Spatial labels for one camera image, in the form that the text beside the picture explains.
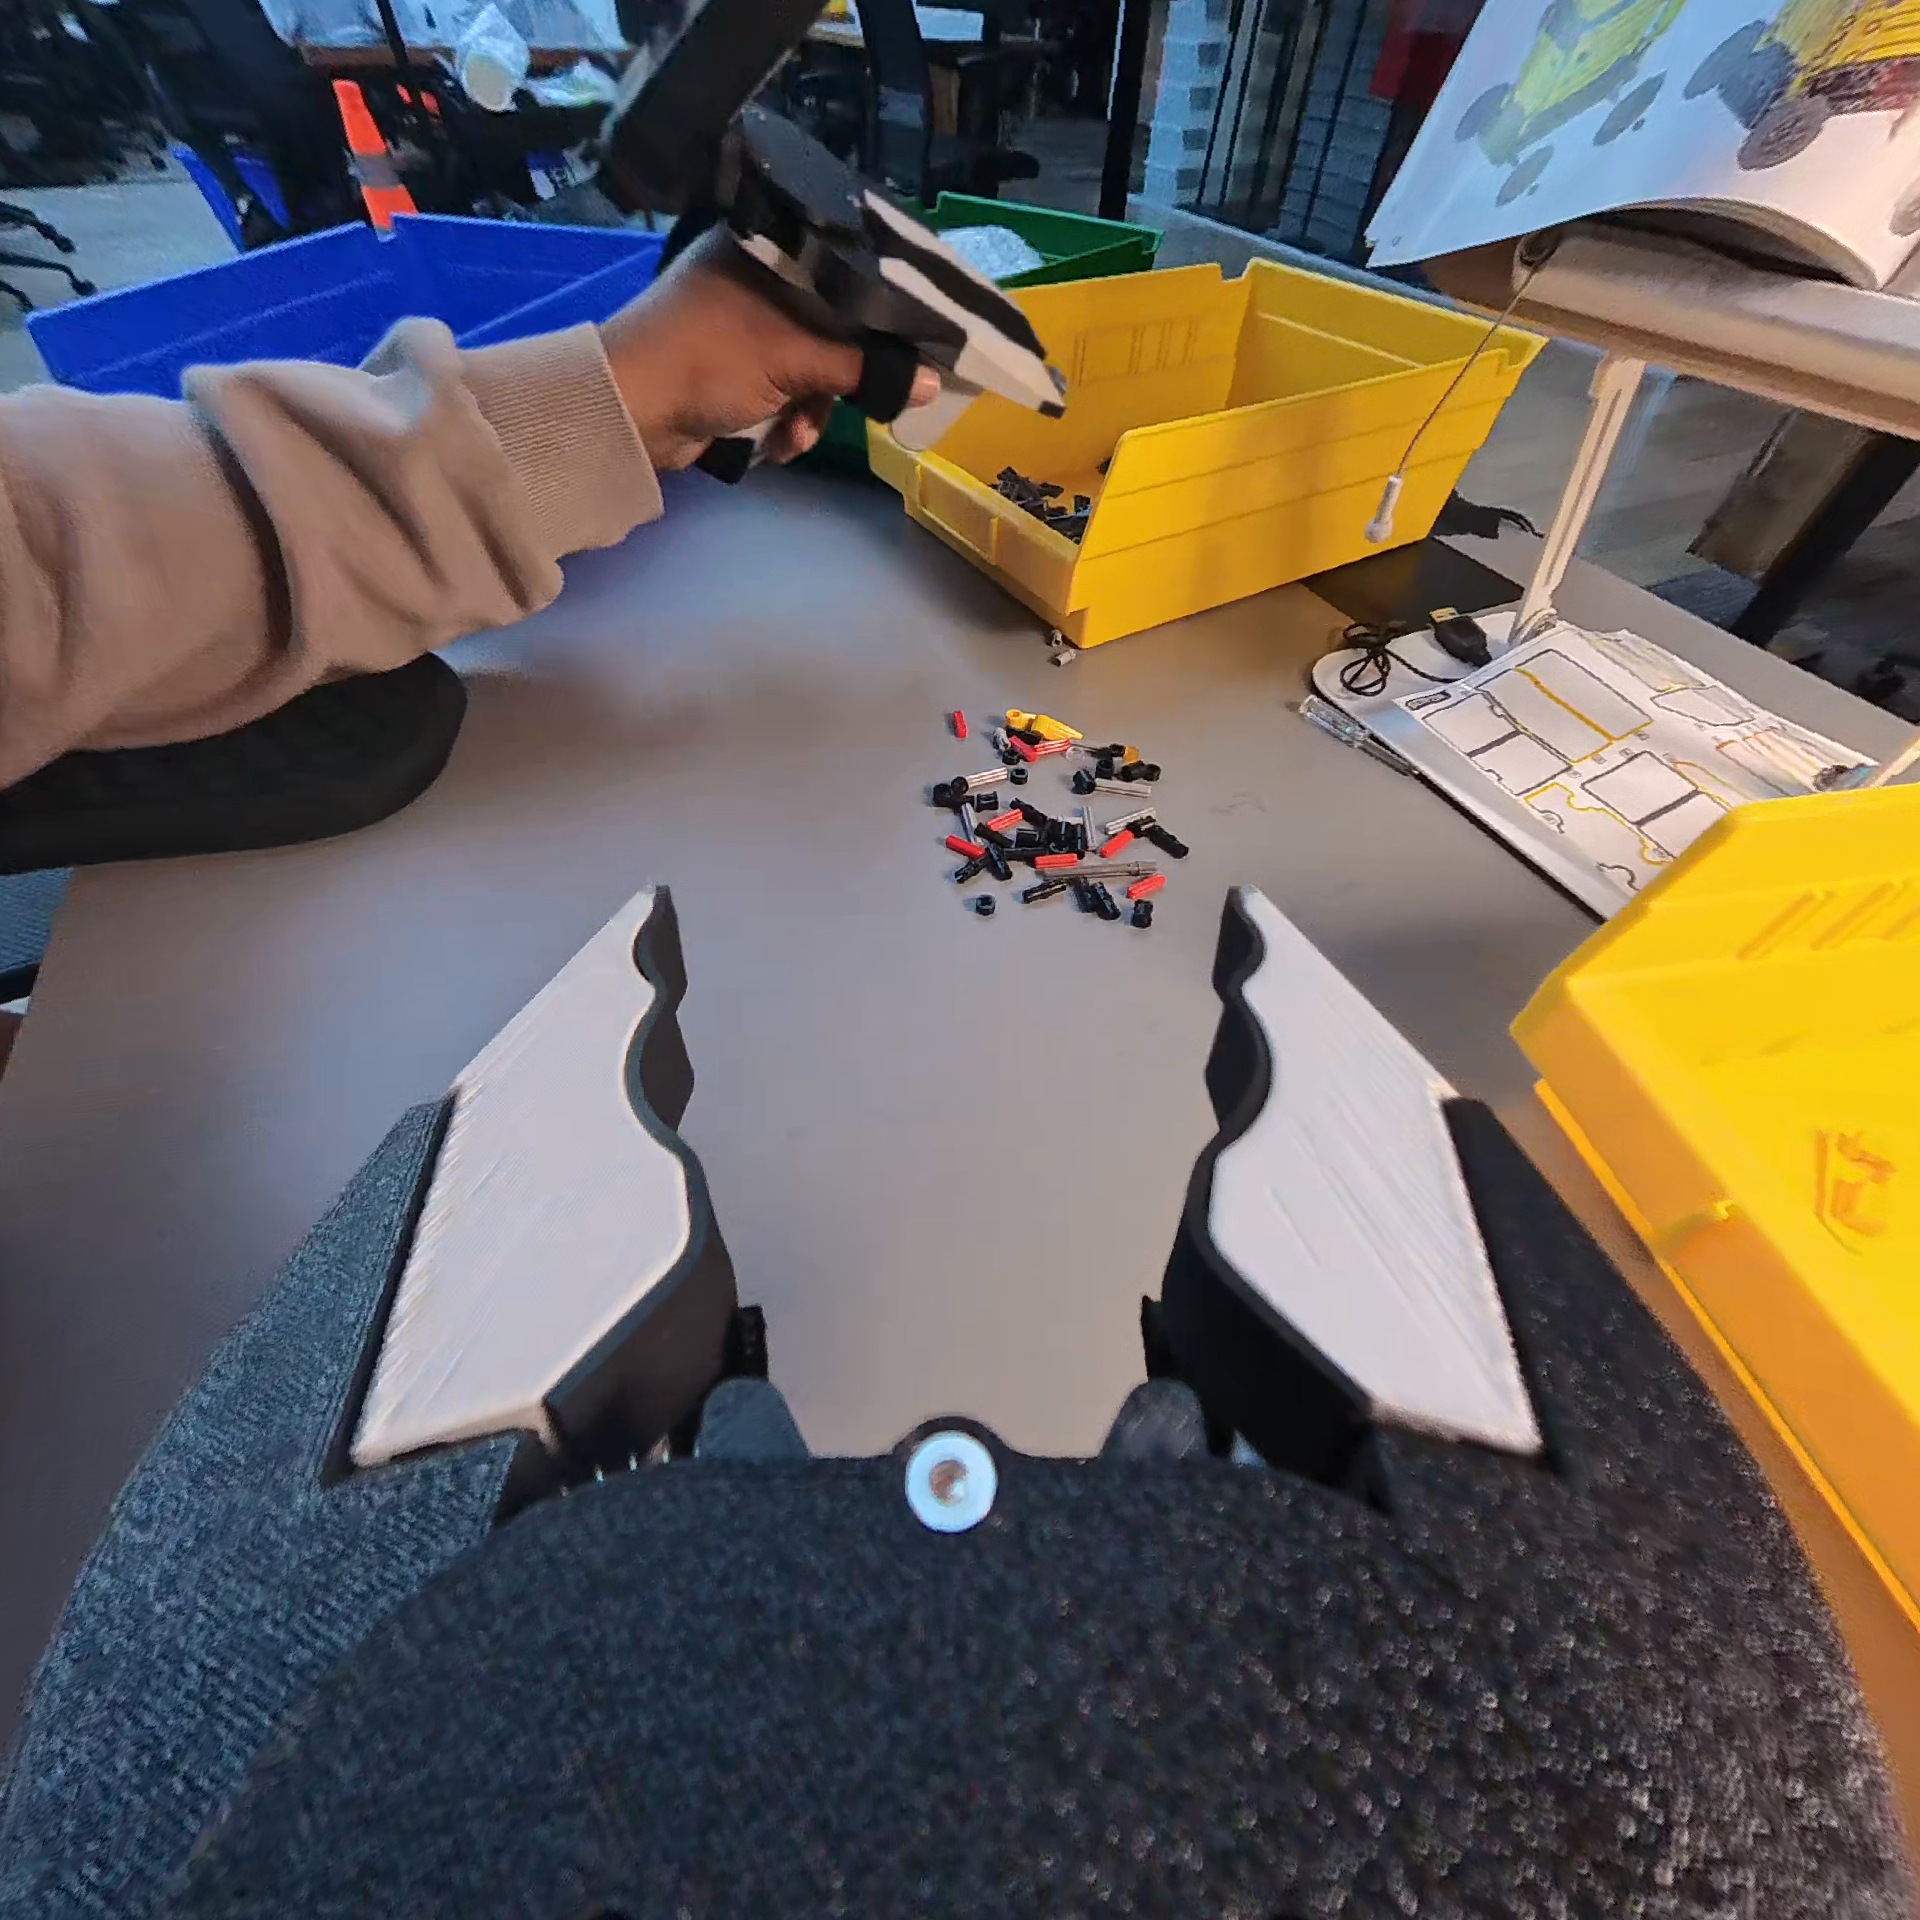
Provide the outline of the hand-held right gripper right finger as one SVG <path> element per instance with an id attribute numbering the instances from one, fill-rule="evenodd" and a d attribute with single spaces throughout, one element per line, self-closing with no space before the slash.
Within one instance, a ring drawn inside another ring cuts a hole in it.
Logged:
<path id="1" fill-rule="evenodd" d="M 1222 903 L 1201 1150 L 1164 1352 L 1265 1466 L 1338 1483 L 1379 1432 L 1538 1466 L 1451 1079 L 1250 886 Z"/>

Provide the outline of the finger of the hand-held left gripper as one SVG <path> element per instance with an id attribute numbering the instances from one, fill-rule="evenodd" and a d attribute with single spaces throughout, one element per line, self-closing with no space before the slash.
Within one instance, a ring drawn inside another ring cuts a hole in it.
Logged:
<path id="1" fill-rule="evenodd" d="M 1048 349 L 992 281 L 884 194 L 858 194 L 872 293 L 858 305 L 863 352 L 937 370 L 1043 370 Z"/>
<path id="2" fill-rule="evenodd" d="M 908 300 L 912 342 L 937 370 L 940 391 L 899 411 L 899 421 L 951 421 L 979 398 L 1001 398 L 1041 419 L 1061 419 L 1067 384 L 1051 366 L 1025 313 L 991 293 L 985 305 L 955 305 L 944 295 Z"/>

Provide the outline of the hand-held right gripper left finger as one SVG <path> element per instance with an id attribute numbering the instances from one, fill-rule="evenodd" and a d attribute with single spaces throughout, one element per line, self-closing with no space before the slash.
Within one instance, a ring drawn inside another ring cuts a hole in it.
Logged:
<path id="1" fill-rule="evenodd" d="M 545 1489 L 688 1440 L 741 1298 L 682 1137 L 682 995 L 677 903 L 640 887 L 455 1076 L 354 1471 L 506 1440 Z"/>

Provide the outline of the pile of grey track links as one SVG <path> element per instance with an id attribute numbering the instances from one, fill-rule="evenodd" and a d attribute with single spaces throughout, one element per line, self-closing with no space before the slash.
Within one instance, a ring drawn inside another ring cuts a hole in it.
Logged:
<path id="1" fill-rule="evenodd" d="M 1043 529 L 1058 532 L 1071 544 L 1080 544 L 1085 539 L 1097 503 L 1097 493 L 1071 491 L 1058 483 L 1035 480 L 1014 466 L 1001 466 L 995 473 L 992 491 L 1011 509 L 1033 517 Z"/>

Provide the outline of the yellow plastic bin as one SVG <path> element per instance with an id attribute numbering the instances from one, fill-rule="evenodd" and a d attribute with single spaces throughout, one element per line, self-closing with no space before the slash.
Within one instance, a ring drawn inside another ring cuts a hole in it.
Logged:
<path id="1" fill-rule="evenodd" d="M 865 431 L 908 522 L 1088 649 L 1421 542 L 1542 340 L 1259 259 L 1014 295 L 1061 419 L 975 401 L 925 452 Z M 1001 466 L 1097 493 L 1080 544 Z"/>

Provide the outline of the person's left forearm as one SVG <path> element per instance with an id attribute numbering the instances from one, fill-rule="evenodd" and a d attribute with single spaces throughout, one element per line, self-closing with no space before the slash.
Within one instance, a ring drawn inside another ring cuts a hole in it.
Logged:
<path id="1" fill-rule="evenodd" d="M 607 352 L 401 323 L 357 370 L 3 398 L 3 784 L 501 628 L 661 514 Z"/>

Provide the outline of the grey desk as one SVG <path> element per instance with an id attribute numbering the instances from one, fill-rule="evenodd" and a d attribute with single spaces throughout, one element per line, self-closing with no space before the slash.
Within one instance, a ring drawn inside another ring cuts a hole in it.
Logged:
<path id="1" fill-rule="evenodd" d="M 1066 685 L 1196 848 L 1158 932 L 986 930 L 937 700 L 1038 656 L 876 507 L 685 480 L 389 824 L 77 877 L 3 1079 L 3 1913 L 1909 1918 L 1773 1489 L 1475 1095 L 1571 918 L 1334 770 L 1306 628 Z M 545 1489 L 354 1471 L 455 1076 L 649 886 L 718 1385 Z M 1541 1463 L 1310 1481 L 1166 1358 L 1237 886 L 1451 1079 Z"/>

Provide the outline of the person's left hand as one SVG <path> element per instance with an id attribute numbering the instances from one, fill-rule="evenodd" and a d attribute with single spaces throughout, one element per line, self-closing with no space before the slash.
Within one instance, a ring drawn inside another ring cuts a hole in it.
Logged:
<path id="1" fill-rule="evenodd" d="M 802 324 L 729 228 L 694 237 L 596 333 L 658 477 L 753 427 L 768 431 L 768 460 L 801 457 L 865 370 L 863 345 Z"/>

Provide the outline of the green crate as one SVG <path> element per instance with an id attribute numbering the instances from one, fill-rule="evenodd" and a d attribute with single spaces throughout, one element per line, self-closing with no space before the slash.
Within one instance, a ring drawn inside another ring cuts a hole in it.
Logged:
<path id="1" fill-rule="evenodd" d="M 1001 290 L 1033 290 L 1083 277 L 1143 275 L 1158 261 L 1160 231 L 1095 215 L 940 194 L 937 201 L 901 201 L 901 207 L 937 235 L 948 225 L 1011 225 L 1048 259 L 1028 284 Z"/>

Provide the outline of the orange traffic cone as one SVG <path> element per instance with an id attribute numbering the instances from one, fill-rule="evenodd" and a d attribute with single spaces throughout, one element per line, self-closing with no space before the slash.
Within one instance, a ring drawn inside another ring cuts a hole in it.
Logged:
<path id="1" fill-rule="evenodd" d="M 357 199 L 363 201 L 369 225 L 385 235 L 397 217 L 413 217 L 418 205 L 401 176 L 397 153 L 376 126 L 363 89 L 349 77 L 334 77 L 331 95 L 343 124 Z"/>

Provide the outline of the black flat pad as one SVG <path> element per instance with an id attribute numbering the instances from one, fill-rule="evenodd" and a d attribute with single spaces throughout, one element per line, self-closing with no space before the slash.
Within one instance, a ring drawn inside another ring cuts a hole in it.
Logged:
<path id="1" fill-rule="evenodd" d="M 1385 623 L 1412 623 L 1421 628 L 1428 610 L 1452 607 L 1475 617 L 1521 600 L 1521 584 L 1443 539 L 1412 542 L 1306 574 L 1304 587 L 1345 617 L 1345 623 L 1364 623 L 1368 628 Z"/>

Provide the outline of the yellow divided parts bin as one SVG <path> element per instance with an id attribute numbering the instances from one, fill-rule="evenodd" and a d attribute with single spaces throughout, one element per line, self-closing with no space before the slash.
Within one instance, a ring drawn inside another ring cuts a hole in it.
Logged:
<path id="1" fill-rule="evenodd" d="M 1733 811 L 1509 1028 L 1541 1105 L 1916 1618 L 1916 784 Z"/>

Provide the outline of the pile of small toy pins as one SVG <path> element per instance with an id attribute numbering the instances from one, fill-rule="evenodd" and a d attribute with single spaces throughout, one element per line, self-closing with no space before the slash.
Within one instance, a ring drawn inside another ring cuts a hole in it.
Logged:
<path id="1" fill-rule="evenodd" d="M 1071 903 L 1097 924 L 1153 927 L 1169 866 L 1191 852 L 1166 823 L 1153 755 L 1033 707 L 1004 707 L 975 733 L 958 707 L 948 730 L 986 755 L 924 787 L 942 816 L 951 881 L 969 899 Z"/>

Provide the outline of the blue plastic bin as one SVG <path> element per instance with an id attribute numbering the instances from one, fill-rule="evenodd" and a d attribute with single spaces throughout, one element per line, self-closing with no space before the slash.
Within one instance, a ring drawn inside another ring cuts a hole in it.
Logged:
<path id="1" fill-rule="evenodd" d="M 204 366 L 354 366 L 403 320 L 486 349 L 609 320 L 640 295 L 665 237 L 646 228 L 397 217 L 341 225 L 27 317 L 57 384 L 174 401 Z"/>
<path id="2" fill-rule="evenodd" d="M 236 252 L 278 244 L 296 235 L 296 220 L 277 186 L 274 169 L 245 150 L 204 157 L 187 140 L 169 140 L 170 159 L 202 194 L 208 211 Z"/>

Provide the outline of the sticker sheet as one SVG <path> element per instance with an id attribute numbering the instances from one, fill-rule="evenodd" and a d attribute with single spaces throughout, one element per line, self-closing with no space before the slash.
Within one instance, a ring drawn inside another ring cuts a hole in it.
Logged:
<path id="1" fill-rule="evenodd" d="M 1380 707 L 1379 733 L 1598 918 L 1728 812 L 1816 795 L 1864 766 L 1636 634 L 1571 623 Z"/>

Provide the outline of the grey chair seat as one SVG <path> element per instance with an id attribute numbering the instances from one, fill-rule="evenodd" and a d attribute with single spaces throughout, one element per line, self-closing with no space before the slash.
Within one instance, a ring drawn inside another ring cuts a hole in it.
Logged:
<path id="1" fill-rule="evenodd" d="M 32 994 L 70 878 L 71 869 L 3 877 L 3 1005 Z"/>

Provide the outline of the toy instruction booklet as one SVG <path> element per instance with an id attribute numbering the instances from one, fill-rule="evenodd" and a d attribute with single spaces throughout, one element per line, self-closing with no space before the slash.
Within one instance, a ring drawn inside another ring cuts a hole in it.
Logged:
<path id="1" fill-rule="evenodd" d="M 1916 259 L 1916 7 L 1484 4 L 1367 255 L 1617 217 L 1897 286 Z"/>

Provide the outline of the white book stand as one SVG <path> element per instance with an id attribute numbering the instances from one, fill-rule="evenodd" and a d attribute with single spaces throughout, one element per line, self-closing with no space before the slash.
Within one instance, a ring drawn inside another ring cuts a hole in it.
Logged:
<path id="1" fill-rule="evenodd" d="M 1916 437 L 1916 305 L 1900 295 L 1758 267 L 1677 235 L 1594 223 L 1438 255 L 1426 275 L 1451 297 L 1491 310 L 1497 323 L 1526 320 L 1601 345 L 1601 364 L 1588 384 L 1583 441 L 1521 600 L 1481 614 L 1485 656 L 1446 656 L 1428 614 L 1421 628 L 1408 623 L 1385 634 L 1352 626 L 1345 642 L 1311 666 L 1306 696 L 1354 714 L 1379 739 L 1380 707 L 1452 682 L 1505 648 L 1551 623 L 1571 623 L 1557 614 L 1554 596 L 1650 364 L 1857 427 Z M 1909 739 L 1882 762 L 1864 762 L 1801 797 L 1886 787 L 1915 777 L 1916 739 Z"/>

